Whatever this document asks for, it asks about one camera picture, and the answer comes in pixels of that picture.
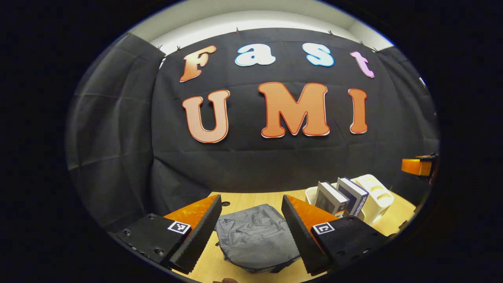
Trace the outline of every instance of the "pink letter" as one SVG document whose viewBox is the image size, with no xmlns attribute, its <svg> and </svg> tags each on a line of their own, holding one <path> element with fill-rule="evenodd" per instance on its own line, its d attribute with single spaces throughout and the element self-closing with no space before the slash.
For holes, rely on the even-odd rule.
<svg viewBox="0 0 503 283">
<path fill-rule="evenodd" d="M 363 58 L 362 55 L 358 52 L 351 52 L 351 56 L 353 56 L 356 59 L 356 62 L 358 62 L 358 65 L 360 66 L 360 69 L 362 69 L 362 72 L 369 78 L 373 79 L 374 78 L 374 72 L 369 70 L 367 67 L 367 59 Z"/>
</svg>

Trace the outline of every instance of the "letter m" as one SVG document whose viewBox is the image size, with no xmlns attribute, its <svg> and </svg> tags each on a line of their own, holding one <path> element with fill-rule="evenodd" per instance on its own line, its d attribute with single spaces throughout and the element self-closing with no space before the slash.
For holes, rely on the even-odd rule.
<svg viewBox="0 0 503 283">
<path fill-rule="evenodd" d="M 285 135 L 286 130 L 280 125 L 280 116 L 285 120 L 292 135 L 297 135 L 306 116 L 307 122 L 302 128 L 305 135 L 327 135 L 330 133 L 325 115 L 326 86 L 317 83 L 306 84 L 299 101 L 295 101 L 282 83 L 261 84 L 259 91 L 266 98 L 267 124 L 262 130 L 263 137 L 282 137 Z"/>
</svg>

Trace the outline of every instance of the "blue letter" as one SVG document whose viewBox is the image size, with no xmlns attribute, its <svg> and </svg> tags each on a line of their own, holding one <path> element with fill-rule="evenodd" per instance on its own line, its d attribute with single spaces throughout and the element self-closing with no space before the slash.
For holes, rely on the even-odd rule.
<svg viewBox="0 0 503 283">
<path fill-rule="evenodd" d="M 309 62 L 311 62 L 311 64 L 315 66 L 322 65 L 325 67 L 333 65 L 333 58 L 330 56 L 330 49 L 328 49 L 325 45 L 304 43 L 302 45 L 302 49 L 309 54 L 306 58 Z"/>
<path fill-rule="evenodd" d="M 238 66 L 251 66 L 255 64 L 269 65 L 276 61 L 276 57 L 271 55 L 271 48 L 265 44 L 250 44 L 241 47 L 237 50 L 242 53 L 236 57 L 236 64 Z"/>
</svg>

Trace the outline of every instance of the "white ceiling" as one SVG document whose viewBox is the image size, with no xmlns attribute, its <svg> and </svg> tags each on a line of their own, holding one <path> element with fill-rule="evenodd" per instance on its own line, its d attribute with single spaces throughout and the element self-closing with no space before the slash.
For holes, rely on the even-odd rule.
<svg viewBox="0 0 503 283">
<path fill-rule="evenodd" d="M 136 36 L 152 41 L 174 29 L 220 14 L 268 10 L 319 19 L 348 30 L 356 19 L 316 0 L 185 0 L 151 16 L 134 27 Z"/>
</svg>

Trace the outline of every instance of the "black fabric curtain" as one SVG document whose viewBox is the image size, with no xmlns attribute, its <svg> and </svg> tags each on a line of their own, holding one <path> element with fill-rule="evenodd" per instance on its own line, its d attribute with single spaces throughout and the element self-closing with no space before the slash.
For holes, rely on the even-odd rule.
<svg viewBox="0 0 503 283">
<path fill-rule="evenodd" d="M 152 211 L 151 102 L 164 53 L 124 35 L 76 88 L 66 131 L 73 184 L 99 225 L 116 231 Z"/>
<path fill-rule="evenodd" d="M 306 42 L 328 47 L 334 65 L 311 64 L 302 49 Z M 276 61 L 235 64 L 237 50 L 254 43 L 270 46 Z M 198 67 L 202 73 L 180 83 L 184 57 L 210 45 L 216 51 Z M 353 51 L 368 59 L 375 78 L 363 74 Z M 321 32 L 266 28 L 191 44 L 168 55 L 159 68 L 162 52 L 134 35 L 121 37 L 86 72 L 70 107 L 66 152 L 75 187 L 91 215 L 112 232 L 146 213 L 168 214 L 211 191 L 297 190 L 363 174 L 390 188 L 402 158 L 439 148 L 431 96 L 396 56 L 399 51 L 392 51 L 374 53 Z M 296 100 L 306 83 L 326 85 L 330 134 L 293 136 L 281 120 L 285 136 L 263 138 L 266 104 L 258 85 L 266 82 L 284 83 Z M 365 134 L 349 131 L 349 88 L 367 93 Z M 222 89 L 230 92 L 228 134 L 215 144 L 200 143 L 190 135 L 182 102 L 203 97 L 202 123 L 213 129 L 207 96 Z"/>
<path fill-rule="evenodd" d="M 416 118 L 420 121 L 419 125 L 421 125 L 419 129 L 413 130 L 422 133 L 425 146 L 422 152 L 429 154 L 437 151 L 440 148 L 440 132 L 436 112 L 427 87 L 419 80 L 420 74 L 396 46 L 380 50 L 378 56 L 387 65 L 395 87 L 399 91 L 410 92 L 413 95 L 410 98 L 410 105 L 413 107 L 411 111 L 417 113 Z M 411 152 L 403 158 L 414 158 L 416 155 L 422 154 Z M 389 189 L 412 204 L 419 205 L 428 196 L 431 187 L 428 181 L 399 171 L 391 182 Z"/>
</svg>

